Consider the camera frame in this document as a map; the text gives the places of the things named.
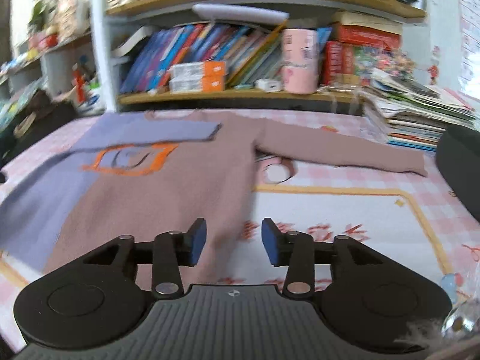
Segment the purple and pink sweater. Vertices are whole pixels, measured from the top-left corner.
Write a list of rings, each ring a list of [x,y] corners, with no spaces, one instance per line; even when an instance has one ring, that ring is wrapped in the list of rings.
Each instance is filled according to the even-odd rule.
[[[1,204],[1,248],[52,272],[122,235],[141,242],[207,222],[185,284],[222,277],[251,212],[258,153],[330,166],[426,175],[420,152],[321,128],[195,111],[180,119],[103,115]]]

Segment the pink checkered tablecloth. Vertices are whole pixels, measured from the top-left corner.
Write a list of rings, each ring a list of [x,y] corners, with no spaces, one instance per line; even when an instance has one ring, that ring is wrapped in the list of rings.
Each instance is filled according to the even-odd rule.
[[[292,125],[376,140],[366,118],[305,111],[229,110],[239,116],[269,118]],[[37,163],[69,149],[100,116],[72,121],[45,137],[7,165],[1,201]],[[270,217],[281,230],[309,233],[331,242],[346,234],[378,250],[435,283],[455,276],[459,300],[476,291],[479,273],[479,222],[467,211],[439,173],[434,154],[425,154],[428,177],[380,172],[358,167],[332,167],[293,162],[294,175],[280,158],[259,160],[253,213],[247,219],[232,260],[213,283],[277,284],[286,268],[269,265],[261,244],[260,222]],[[13,318],[20,290],[39,273],[1,251],[1,335],[14,352],[24,340]]]

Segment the lower orange white box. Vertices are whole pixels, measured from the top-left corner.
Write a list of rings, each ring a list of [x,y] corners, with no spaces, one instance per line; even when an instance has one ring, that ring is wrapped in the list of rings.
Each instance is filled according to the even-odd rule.
[[[221,92],[224,90],[224,77],[174,78],[169,82],[169,90],[173,94]]]

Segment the orange white box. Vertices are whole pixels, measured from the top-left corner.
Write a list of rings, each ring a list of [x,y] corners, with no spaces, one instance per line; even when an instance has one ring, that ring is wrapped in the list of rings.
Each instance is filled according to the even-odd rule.
[[[169,90],[173,94],[221,92],[224,90],[224,77],[174,78],[169,82]]]
[[[225,74],[225,61],[178,63],[171,68],[171,77],[173,79],[189,77],[224,77]]]

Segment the small white eraser box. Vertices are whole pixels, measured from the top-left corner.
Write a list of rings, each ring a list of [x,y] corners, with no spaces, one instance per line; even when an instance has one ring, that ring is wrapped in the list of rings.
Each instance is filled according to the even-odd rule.
[[[255,82],[255,87],[265,93],[276,93],[282,91],[281,81],[273,79],[258,79]]]

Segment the black box on table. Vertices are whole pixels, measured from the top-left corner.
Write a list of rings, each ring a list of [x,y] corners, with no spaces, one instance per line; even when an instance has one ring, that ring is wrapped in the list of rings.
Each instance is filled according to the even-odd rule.
[[[7,127],[1,132],[1,167],[77,117],[78,113],[71,103],[61,102],[53,105],[50,111],[42,111],[21,137],[15,136],[15,124]]]

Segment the stack of magazines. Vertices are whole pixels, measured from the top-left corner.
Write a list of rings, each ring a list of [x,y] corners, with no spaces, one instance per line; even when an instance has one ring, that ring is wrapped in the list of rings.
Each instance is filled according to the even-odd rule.
[[[479,113],[459,94],[377,68],[358,97],[379,138],[393,146],[434,152],[448,127],[479,127]]]

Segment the upper orange white box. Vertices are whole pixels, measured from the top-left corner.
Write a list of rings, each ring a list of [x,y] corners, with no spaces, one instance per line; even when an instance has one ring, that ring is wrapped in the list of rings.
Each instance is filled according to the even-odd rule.
[[[224,77],[225,74],[225,61],[178,63],[171,68],[171,77],[173,79],[189,77]]]

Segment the pink cartoon tumbler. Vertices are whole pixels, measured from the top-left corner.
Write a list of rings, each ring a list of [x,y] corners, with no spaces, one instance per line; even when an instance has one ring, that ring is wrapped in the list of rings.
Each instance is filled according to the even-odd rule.
[[[282,84],[291,94],[317,91],[319,51],[317,32],[288,28],[282,32]]]

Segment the red hanging tassel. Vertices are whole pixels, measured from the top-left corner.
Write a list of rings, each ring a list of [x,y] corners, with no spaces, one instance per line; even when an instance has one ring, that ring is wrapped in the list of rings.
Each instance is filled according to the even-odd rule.
[[[72,66],[72,72],[73,72],[73,78],[75,81],[77,101],[79,104],[82,104],[86,101],[86,94],[84,91],[85,81],[76,63]]]

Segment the red boxed book set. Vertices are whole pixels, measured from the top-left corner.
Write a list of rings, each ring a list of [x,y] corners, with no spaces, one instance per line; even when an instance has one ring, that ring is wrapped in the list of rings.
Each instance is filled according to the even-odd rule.
[[[367,85],[374,68],[390,68],[401,34],[360,25],[332,24],[325,44],[322,82]]]

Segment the row of leaning books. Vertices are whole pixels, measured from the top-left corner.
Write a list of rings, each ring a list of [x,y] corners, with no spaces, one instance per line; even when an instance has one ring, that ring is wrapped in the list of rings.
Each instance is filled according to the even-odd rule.
[[[258,79],[276,78],[281,67],[282,27],[272,30],[248,24],[197,23],[177,25],[143,35],[139,50],[120,84],[129,94],[171,93],[171,68],[178,63],[225,61],[224,89],[251,88]]]

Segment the wooden bookshelf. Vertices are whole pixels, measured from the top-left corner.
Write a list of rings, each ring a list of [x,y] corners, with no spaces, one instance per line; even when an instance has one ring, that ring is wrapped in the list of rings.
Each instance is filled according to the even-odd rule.
[[[78,96],[93,57],[108,111],[162,102],[330,100],[346,44],[400,47],[426,16],[406,0],[1,0],[14,91]]]

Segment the iridescent wrapped package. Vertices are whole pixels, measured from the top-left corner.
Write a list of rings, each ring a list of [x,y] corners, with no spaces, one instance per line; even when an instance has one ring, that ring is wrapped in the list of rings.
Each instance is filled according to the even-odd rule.
[[[9,100],[1,101],[1,132],[16,127],[32,113],[47,115],[52,110],[52,102],[45,88],[46,79],[40,78],[16,92]]]

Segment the white flat tablet box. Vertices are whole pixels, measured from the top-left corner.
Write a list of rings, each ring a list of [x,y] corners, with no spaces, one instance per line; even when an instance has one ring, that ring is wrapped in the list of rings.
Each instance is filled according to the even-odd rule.
[[[255,24],[278,25],[290,18],[290,14],[279,10],[247,7],[230,4],[197,3],[192,11],[205,20],[228,20]]]

